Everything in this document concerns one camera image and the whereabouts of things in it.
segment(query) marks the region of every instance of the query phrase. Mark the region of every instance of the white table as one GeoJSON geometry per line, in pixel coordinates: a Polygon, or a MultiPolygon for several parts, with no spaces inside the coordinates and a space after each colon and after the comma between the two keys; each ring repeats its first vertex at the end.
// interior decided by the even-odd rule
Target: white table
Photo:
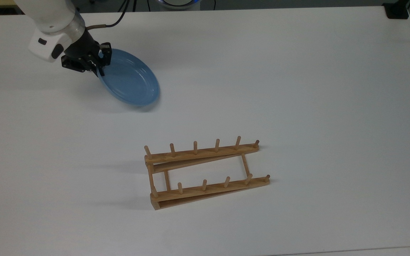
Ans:
{"type": "MultiPolygon", "coordinates": [[[[410,19],[383,7],[129,13],[92,35],[151,67],[161,98],[143,108],[38,60],[33,30],[0,16],[0,256],[410,246],[410,19]],[[153,210],[144,145],[238,135],[260,140],[249,169],[270,185],[153,210]]],[[[171,173],[187,187],[244,171],[226,159],[171,173]]]]}

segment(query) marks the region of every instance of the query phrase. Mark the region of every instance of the black object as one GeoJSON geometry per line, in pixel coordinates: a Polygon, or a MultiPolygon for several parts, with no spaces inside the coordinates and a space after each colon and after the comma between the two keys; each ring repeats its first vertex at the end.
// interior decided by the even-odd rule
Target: black object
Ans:
{"type": "Polygon", "coordinates": [[[59,57],[59,55],[63,52],[64,48],[62,45],[57,44],[55,45],[55,48],[52,50],[52,58],[54,58],[55,60],[57,59],[57,57],[59,57]]]}
{"type": "Polygon", "coordinates": [[[406,5],[409,0],[399,0],[394,4],[384,3],[382,6],[385,8],[387,18],[395,20],[406,20],[409,18],[406,5]]]}
{"type": "Polygon", "coordinates": [[[37,41],[39,42],[39,44],[47,45],[47,41],[42,39],[42,38],[39,38],[39,40],[37,40],[37,41]]]}
{"type": "Polygon", "coordinates": [[[110,65],[112,60],[110,43],[99,44],[87,30],[80,39],[67,47],[64,53],[65,55],[61,57],[61,64],[64,68],[78,72],[93,71],[96,76],[98,76],[98,71],[101,76],[104,76],[102,67],[110,65]]]}

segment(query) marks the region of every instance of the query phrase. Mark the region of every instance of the wooden dowel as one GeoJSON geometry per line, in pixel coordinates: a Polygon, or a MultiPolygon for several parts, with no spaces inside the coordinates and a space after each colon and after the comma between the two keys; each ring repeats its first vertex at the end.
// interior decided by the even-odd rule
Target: wooden dowel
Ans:
{"type": "Polygon", "coordinates": [[[154,187],[153,172],[154,172],[153,164],[148,164],[148,178],[149,178],[149,185],[151,187],[154,187]]]}
{"type": "Polygon", "coordinates": [[[158,198],[158,192],[156,191],[156,188],[154,186],[151,187],[151,193],[153,193],[154,198],[158,198]]]}
{"type": "Polygon", "coordinates": [[[241,154],[241,159],[243,159],[243,166],[245,167],[246,177],[249,176],[248,162],[246,162],[245,154],[241,154]]]}
{"type": "Polygon", "coordinates": [[[197,155],[197,141],[194,141],[194,155],[197,155]]]}
{"type": "Polygon", "coordinates": [[[238,147],[240,146],[240,140],[241,140],[241,136],[238,136],[238,137],[236,138],[235,150],[238,150],[238,147]]]}
{"type": "Polygon", "coordinates": [[[204,180],[204,182],[202,183],[202,191],[205,191],[206,189],[206,180],[204,180]]]}
{"type": "Polygon", "coordinates": [[[252,179],[252,174],[248,175],[248,178],[245,180],[245,185],[248,185],[249,181],[252,179]]]}
{"type": "Polygon", "coordinates": [[[215,145],[215,152],[218,152],[219,150],[219,139],[216,139],[216,145],[215,145]]]}
{"type": "Polygon", "coordinates": [[[151,156],[151,153],[149,151],[148,146],[145,146],[144,148],[145,148],[145,152],[147,153],[148,159],[150,159],[150,160],[153,159],[153,157],[151,156]]]}
{"type": "Polygon", "coordinates": [[[229,181],[231,181],[231,177],[227,177],[226,178],[226,182],[224,182],[224,187],[227,188],[227,186],[229,185],[229,181]]]}
{"type": "Polygon", "coordinates": [[[172,157],[175,157],[175,148],[173,143],[170,143],[170,151],[172,152],[172,157]]]}
{"type": "Polygon", "coordinates": [[[178,183],[178,192],[179,194],[183,194],[183,187],[181,186],[181,182],[178,183]]]}
{"type": "Polygon", "coordinates": [[[170,189],[169,171],[164,171],[164,178],[165,178],[165,187],[167,188],[167,191],[169,191],[169,190],[171,190],[170,189]]]}

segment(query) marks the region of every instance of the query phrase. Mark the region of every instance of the blue plate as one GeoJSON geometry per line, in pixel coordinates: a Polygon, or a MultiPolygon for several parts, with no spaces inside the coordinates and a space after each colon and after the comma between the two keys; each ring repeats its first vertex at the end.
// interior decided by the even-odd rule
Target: blue plate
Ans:
{"type": "Polygon", "coordinates": [[[146,106],[159,96],[158,80],[151,69],[128,52],[112,49],[112,61],[102,69],[104,76],[98,71],[102,84],[124,103],[146,106]]]}

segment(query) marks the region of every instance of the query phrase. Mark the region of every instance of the black cable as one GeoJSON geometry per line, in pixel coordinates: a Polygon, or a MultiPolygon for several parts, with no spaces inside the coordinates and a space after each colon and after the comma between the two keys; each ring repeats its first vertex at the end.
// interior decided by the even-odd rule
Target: black cable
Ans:
{"type": "Polygon", "coordinates": [[[132,12],[135,12],[136,6],[137,6],[137,0],[134,0],[134,5],[132,6],[132,12]]]}
{"type": "Polygon", "coordinates": [[[122,10],[120,18],[117,20],[117,22],[106,25],[106,24],[101,24],[101,25],[93,25],[93,26],[88,26],[86,27],[87,30],[95,29],[95,28],[106,28],[106,27],[114,27],[116,26],[124,17],[124,14],[126,13],[127,7],[129,6],[129,0],[126,1],[126,5],[124,6],[124,9],[122,10]]]}
{"type": "Polygon", "coordinates": [[[122,9],[122,7],[124,6],[124,4],[126,3],[126,1],[127,1],[127,0],[124,0],[124,1],[122,2],[121,6],[120,6],[120,8],[118,9],[117,12],[120,12],[120,11],[121,11],[121,9],[122,9]]]}
{"type": "Polygon", "coordinates": [[[129,6],[129,0],[126,1],[126,6],[124,7],[124,10],[122,10],[120,18],[117,20],[117,22],[110,24],[110,25],[105,25],[105,27],[114,27],[116,26],[124,17],[124,14],[126,13],[127,7],[129,6]]]}

